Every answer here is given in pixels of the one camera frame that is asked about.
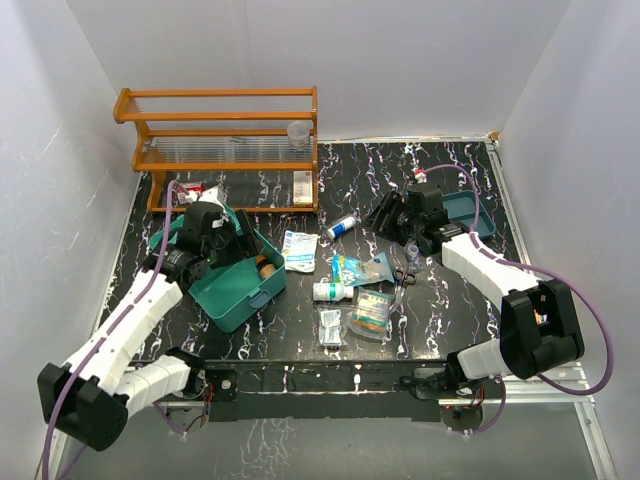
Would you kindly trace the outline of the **brown syrup bottle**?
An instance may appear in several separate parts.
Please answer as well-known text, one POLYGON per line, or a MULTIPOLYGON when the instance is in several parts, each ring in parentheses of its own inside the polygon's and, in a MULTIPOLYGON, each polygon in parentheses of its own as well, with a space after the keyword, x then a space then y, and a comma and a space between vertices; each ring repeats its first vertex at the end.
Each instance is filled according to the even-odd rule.
POLYGON ((278 271, 278 266, 264 255, 258 255, 255 258, 255 264, 258 274, 263 280, 270 278, 278 271))

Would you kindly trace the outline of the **white blue mask packet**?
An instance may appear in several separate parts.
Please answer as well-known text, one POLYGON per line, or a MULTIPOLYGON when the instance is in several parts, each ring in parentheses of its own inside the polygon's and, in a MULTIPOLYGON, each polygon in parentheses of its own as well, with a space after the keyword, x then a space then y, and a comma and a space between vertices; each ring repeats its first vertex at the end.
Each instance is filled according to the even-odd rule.
POLYGON ((298 273, 313 273, 316 267, 317 243, 317 234, 286 230, 281 250, 285 269, 298 273))

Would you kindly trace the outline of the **blue white spray can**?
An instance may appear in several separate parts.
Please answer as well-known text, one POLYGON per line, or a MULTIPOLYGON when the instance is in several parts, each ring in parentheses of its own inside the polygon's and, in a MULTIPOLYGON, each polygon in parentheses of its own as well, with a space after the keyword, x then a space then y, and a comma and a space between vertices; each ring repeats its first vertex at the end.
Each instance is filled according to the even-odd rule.
POLYGON ((330 240, 336 240, 343 236, 358 223, 354 215, 344 216, 330 224, 326 229, 326 234, 330 240))

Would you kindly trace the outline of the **teal divided tray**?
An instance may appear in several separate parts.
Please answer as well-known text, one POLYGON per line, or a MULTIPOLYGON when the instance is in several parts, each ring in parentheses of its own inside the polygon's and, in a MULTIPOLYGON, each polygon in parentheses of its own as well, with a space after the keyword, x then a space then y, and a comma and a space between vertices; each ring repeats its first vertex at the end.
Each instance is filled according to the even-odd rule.
MULTIPOLYGON (((475 218, 475 196, 471 190, 444 194, 443 207, 447 210, 452 223, 462 223, 467 227, 472 225, 475 218)), ((482 240, 496 233, 495 223, 483 204, 479 206, 476 231, 482 240)))

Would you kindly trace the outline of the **white green pill bottle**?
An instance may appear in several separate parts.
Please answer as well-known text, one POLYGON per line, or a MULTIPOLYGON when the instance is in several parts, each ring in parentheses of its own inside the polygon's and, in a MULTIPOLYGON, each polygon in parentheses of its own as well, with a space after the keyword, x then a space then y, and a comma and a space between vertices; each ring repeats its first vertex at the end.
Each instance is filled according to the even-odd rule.
POLYGON ((312 298, 314 301, 338 302, 350 300, 354 297, 353 286, 340 283, 314 283, 312 287, 312 298))

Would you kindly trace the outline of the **bandage roll packet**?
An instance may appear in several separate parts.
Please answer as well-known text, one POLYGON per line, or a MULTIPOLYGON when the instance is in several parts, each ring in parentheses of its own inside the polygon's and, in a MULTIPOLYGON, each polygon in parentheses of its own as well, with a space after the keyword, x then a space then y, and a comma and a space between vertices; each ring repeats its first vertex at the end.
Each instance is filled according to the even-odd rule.
POLYGON ((350 330, 365 339, 385 341, 390 331, 393 305, 392 295, 359 287, 355 308, 349 320, 350 330))

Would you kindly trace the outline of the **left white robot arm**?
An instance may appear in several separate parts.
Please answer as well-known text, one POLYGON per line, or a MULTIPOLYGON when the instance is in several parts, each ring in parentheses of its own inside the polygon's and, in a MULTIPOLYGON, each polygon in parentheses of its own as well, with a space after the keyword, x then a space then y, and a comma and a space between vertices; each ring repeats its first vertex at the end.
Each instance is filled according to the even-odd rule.
POLYGON ((62 365, 37 377, 45 422, 95 451, 109 448, 128 419, 166 395, 200 396, 207 376, 194 355, 172 349, 136 373, 134 354, 184 294, 207 274, 257 256, 262 242, 246 211, 197 201, 181 225, 162 230, 120 304, 62 365))

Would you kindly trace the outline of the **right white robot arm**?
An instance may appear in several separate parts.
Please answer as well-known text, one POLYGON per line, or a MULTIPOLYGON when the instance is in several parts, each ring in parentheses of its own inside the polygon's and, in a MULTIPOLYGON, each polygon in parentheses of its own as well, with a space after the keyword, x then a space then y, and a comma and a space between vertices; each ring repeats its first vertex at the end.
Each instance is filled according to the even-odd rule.
POLYGON ((581 358, 584 341, 571 289, 502 264, 471 227, 450 219, 438 187, 413 185, 388 192, 366 218, 367 228, 420 253, 437 254, 442 265, 471 283, 500 311, 499 335, 448 355, 444 370, 403 385, 447 390, 466 397, 489 377, 526 380, 581 358))

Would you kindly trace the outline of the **red white medicine box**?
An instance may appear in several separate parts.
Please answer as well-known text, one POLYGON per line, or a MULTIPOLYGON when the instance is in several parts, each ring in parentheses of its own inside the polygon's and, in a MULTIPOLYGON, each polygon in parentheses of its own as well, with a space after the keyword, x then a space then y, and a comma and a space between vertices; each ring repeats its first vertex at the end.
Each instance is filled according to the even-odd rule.
POLYGON ((177 202, 179 205, 188 205, 197 201, 203 194, 204 188, 201 182, 179 183, 177 187, 177 202))

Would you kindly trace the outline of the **small clear vial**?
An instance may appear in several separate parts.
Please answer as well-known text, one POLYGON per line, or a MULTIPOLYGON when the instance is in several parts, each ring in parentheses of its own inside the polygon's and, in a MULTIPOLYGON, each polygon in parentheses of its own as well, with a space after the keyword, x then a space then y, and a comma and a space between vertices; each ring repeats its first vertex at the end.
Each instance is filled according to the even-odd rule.
POLYGON ((405 245, 406 272, 417 274, 424 269, 425 258, 420 252, 419 247, 414 242, 408 242, 405 245))

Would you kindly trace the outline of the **cotton swab bag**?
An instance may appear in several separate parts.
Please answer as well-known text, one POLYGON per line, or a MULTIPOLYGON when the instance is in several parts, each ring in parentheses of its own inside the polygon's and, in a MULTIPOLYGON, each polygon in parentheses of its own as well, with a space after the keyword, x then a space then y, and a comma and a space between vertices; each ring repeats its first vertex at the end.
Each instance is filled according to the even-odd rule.
POLYGON ((354 287, 394 281, 385 252, 375 255, 367 261, 344 255, 334 255, 332 274, 335 283, 354 287))

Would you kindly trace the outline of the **orange wooden shelf rack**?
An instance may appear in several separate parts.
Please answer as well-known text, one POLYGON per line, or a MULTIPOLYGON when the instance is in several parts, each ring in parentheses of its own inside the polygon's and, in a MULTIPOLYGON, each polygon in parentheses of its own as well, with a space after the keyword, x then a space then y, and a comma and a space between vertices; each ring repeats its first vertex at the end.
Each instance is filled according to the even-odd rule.
POLYGON ((315 213, 319 209, 318 89, 124 88, 113 108, 118 124, 132 124, 132 168, 149 177, 147 210, 166 208, 172 180, 216 187, 234 208, 259 213, 315 213), (310 144, 293 149, 287 126, 308 121, 310 144), (293 172, 313 174, 313 205, 293 204, 293 172))

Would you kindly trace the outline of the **alcohol pad sachets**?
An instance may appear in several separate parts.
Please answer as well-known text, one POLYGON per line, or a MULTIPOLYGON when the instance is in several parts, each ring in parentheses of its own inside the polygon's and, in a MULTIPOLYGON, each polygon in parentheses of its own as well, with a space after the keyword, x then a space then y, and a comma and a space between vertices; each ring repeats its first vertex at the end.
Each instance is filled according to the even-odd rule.
POLYGON ((345 342, 348 324, 353 317, 349 306, 320 306, 318 308, 318 342, 322 347, 339 349, 345 342))

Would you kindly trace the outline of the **clear plastic measuring cup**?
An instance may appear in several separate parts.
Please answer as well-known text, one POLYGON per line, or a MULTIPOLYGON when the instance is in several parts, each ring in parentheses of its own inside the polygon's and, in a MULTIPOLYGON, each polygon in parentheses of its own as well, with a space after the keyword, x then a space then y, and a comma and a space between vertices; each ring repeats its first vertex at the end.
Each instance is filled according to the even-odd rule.
POLYGON ((308 121, 296 120, 287 126, 287 137, 290 146, 298 151, 310 144, 312 125, 308 121))

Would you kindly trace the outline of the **black handled scissors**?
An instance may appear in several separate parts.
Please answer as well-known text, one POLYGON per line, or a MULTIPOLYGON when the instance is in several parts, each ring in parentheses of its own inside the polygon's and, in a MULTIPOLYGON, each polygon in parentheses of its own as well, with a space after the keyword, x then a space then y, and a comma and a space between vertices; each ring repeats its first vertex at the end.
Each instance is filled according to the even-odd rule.
POLYGON ((394 302, 391 305, 390 312, 398 310, 403 303, 406 289, 416 283, 416 277, 413 273, 404 270, 395 270, 394 274, 394 302))

